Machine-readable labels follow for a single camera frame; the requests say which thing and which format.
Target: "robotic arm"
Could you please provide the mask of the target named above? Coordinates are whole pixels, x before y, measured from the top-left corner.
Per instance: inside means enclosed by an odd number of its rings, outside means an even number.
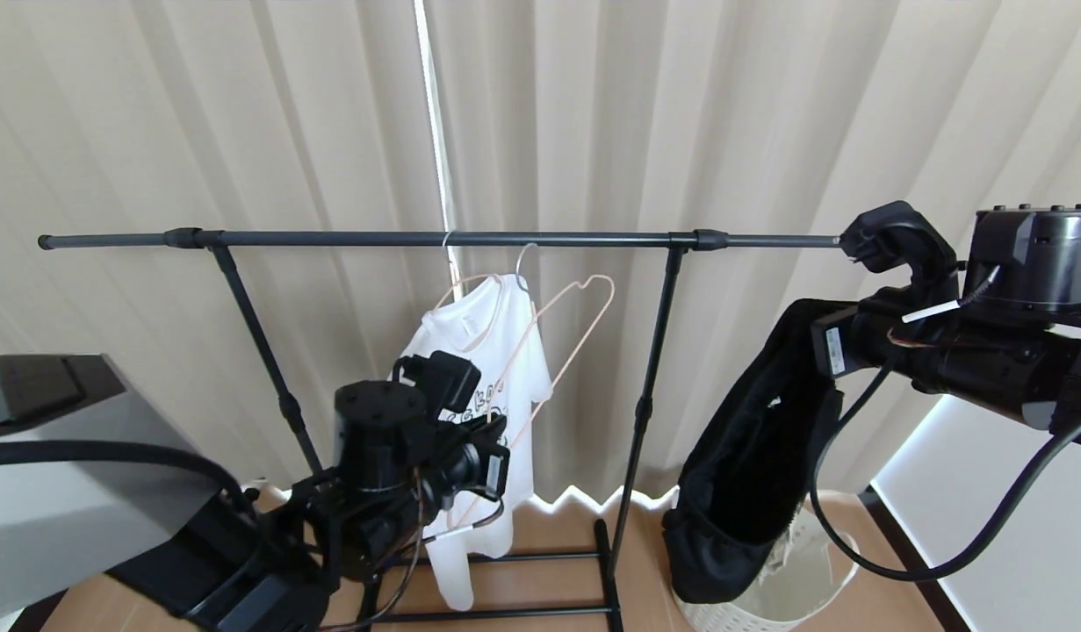
[[[912,272],[908,287],[882,287],[813,324],[822,375],[881,368],[841,428],[897,372],[917,391],[1053,434],[974,543],[921,575],[878,567],[841,542],[812,473],[814,512],[848,555],[894,579],[937,579],[992,540],[1055,453],[1081,443],[1081,339],[1051,331],[1081,328],[1081,209],[978,212],[964,267],[902,202],[863,213],[840,244],[872,272]],[[341,577],[373,580],[411,549],[417,557],[424,525],[456,494],[501,499],[505,417],[439,419],[464,412],[479,379],[466,360],[436,352],[397,361],[389,381],[339,388],[335,467],[259,515],[106,358],[1,357],[0,616],[107,573],[206,630],[318,630]]]

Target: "black baseboard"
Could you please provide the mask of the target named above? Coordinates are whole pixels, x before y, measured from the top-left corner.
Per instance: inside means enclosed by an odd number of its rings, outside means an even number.
[[[926,570],[926,561],[922,560],[919,550],[910,542],[910,538],[906,536],[906,532],[903,532],[903,527],[895,520],[895,516],[892,515],[888,505],[882,502],[880,494],[869,485],[868,488],[860,493],[860,501],[868,509],[868,513],[872,515],[872,520],[877,523],[877,527],[880,527],[880,532],[888,539],[888,543],[895,551],[895,555],[898,555],[898,561],[903,563],[903,567],[906,570]],[[958,611],[953,606],[953,602],[943,591],[940,583],[937,581],[921,581],[916,586],[922,592],[922,599],[926,601],[926,605],[934,611],[934,616],[938,618],[938,623],[943,624],[943,629],[946,632],[972,632],[965,619],[962,619],[962,614]]]
[[[10,632],[41,632],[48,619],[55,611],[67,591],[59,591],[55,595],[46,596],[21,611],[17,620],[13,621]]]

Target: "black garment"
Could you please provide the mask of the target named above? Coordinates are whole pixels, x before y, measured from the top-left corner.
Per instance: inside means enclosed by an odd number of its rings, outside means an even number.
[[[801,508],[842,396],[816,371],[810,323],[850,305],[802,299],[786,308],[690,453],[680,502],[663,521],[681,600],[739,596]]]

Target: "wooden floor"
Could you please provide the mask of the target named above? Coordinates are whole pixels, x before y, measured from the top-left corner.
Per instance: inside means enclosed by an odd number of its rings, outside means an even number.
[[[619,563],[622,621],[632,632],[689,632],[684,617],[672,603],[668,584],[668,560],[660,537],[660,511],[635,507]],[[872,517],[854,496],[826,501],[826,512],[838,528],[852,533],[862,551],[884,565],[900,567]],[[604,511],[613,528],[615,508]],[[596,513],[575,500],[565,500],[556,513],[525,505],[512,513],[516,552],[588,549],[592,547]],[[833,553],[839,573],[849,561]],[[391,572],[381,592],[387,600],[399,581]],[[471,568],[475,607],[523,607],[591,605],[601,601],[599,564],[595,560],[544,561],[544,563],[476,564]],[[361,588],[347,582],[330,600],[325,623],[353,620]],[[406,595],[396,611],[435,611],[444,605],[430,568],[416,570]],[[551,619],[469,620],[453,623],[375,624],[376,632],[429,631],[569,631],[606,630],[603,616],[561,616]],[[940,630],[936,617],[918,588],[862,572],[820,615],[805,621],[802,632],[890,632]],[[76,586],[50,617],[44,632],[172,632],[191,631],[190,624],[171,619],[162,608],[107,577],[94,577]]]

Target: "curtain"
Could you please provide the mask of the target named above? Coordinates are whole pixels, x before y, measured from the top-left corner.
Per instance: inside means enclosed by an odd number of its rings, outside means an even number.
[[[992,204],[1081,201],[1081,0],[428,0],[456,229],[838,233],[909,200],[958,248]],[[516,251],[461,253],[508,271]],[[536,420],[536,487],[620,485],[664,252],[530,250],[537,302],[589,273],[614,306]],[[800,297],[856,299],[838,251],[685,257],[638,488],[677,481],[734,377]],[[563,361],[604,293],[540,323]],[[852,401],[870,372],[840,381]],[[889,377],[822,484],[862,489],[934,396]]]
[[[408,2],[0,2],[0,353],[106,352],[205,455],[307,475],[212,256],[42,252],[41,232],[441,231]],[[441,252],[236,257],[324,462],[332,396],[382,377]]]

